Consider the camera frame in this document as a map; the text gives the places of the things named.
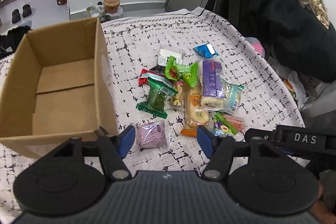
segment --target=blue snack package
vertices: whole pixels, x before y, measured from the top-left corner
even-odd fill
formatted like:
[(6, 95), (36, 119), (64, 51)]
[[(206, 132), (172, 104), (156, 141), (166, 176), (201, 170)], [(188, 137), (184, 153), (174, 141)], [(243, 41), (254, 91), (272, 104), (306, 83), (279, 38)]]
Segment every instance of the blue snack package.
[(219, 55), (218, 52), (214, 50), (213, 46), (210, 43), (206, 43), (204, 45), (194, 47), (194, 50), (200, 56), (205, 57), (205, 58), (213, 58)]

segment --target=pair of shoes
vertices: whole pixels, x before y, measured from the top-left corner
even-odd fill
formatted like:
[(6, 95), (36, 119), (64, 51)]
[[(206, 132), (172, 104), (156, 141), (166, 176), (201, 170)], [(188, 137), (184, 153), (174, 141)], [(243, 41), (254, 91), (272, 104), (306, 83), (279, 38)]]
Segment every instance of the pair of shoes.
[[(32, 9), (29, 4), (23, 5), (22, 7), (22, 17), (27, 17), (32, 14)], [(12, 23), (16, 23), (21, 20), (20, 12), (18, 9), (15, 9), (12, 12)]]

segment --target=table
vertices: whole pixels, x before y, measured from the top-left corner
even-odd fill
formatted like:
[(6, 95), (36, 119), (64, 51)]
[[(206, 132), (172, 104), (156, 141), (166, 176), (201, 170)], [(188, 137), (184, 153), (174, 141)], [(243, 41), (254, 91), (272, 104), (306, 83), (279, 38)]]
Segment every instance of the table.
[[(201, 59), (193, 47), (211, 42), (219, 52), (214, 58), (223, 65), (223, 73), (235, 84), (245, 84), (236, 115), (243, 117), (247, 127), (272, 130), (277, 124), (304, 127), (303, 120), (289, 91), (254, 48), (222, 17), (196, 8), (185, 9), (141, 18), (123, 18), (102, 24), (108, 46), (111, 68), (110, 92), (113, 95), (119, 133), (129, 124), (159, 120), (135, 108), (146, 100), (149, 86), (138, 86), (142, 68), (157, 63), (160, 47), (181, 49), (184, 63)], [(6, 76), (12, 56), (0, 62), (0, 86)], [(132, 175), (137, 170), (195, 170), (201, 173), (207, 158), (195, 138), (179, 135), (184, 125), (184, 113), (168, 110), (165, 121), (170, 133), (169, 148), (139, 151), (133, 145), (124, 162)], [(22, 157), (0, 145), (0, 220), (12, 221), (20, 209), (12, 194), (15, 176), (34, 160)], [(85, 162), (99, 168), (99, 160)], [(232, 168), (245, 164), (246, 159), (235, 159)]]

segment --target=open cardboard box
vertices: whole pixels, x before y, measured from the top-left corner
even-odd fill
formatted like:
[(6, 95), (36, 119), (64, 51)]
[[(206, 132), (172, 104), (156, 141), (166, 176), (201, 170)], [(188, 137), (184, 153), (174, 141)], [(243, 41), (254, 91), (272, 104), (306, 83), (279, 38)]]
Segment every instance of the open cardboard box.
[(40, 158), (72, 136), (118, 134), (109, 58), (99, 19), (29, 31), (9, 69), (0, 100), (0, 143)]

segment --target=pile of snacks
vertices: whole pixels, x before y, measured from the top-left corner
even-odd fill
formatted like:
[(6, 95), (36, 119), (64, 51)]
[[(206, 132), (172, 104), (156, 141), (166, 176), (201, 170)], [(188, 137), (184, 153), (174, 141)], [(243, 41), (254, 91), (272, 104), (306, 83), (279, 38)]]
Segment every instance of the pile of snacks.
[[(165, 101), (170, 98), (169, 109), (185, 113), (182, 135), (195, 137), (200, 125), (215, 136), (244, 134), (244, 120), (234, 116), (244, 86), (225, 79), (221, 63), (211, 60), (219, 54), (210, 43), (194, 50), (204, 59), (184, 65), (182, 52), (161, 48), (157, 65), (141, 71), (139, 85), (149, 85), (150, 91), (147, 100), (136, 108), (165, 119), (168, 116)], [(167, 140), (163, 121), (137, 125), (140, 148), (167, 146)]]

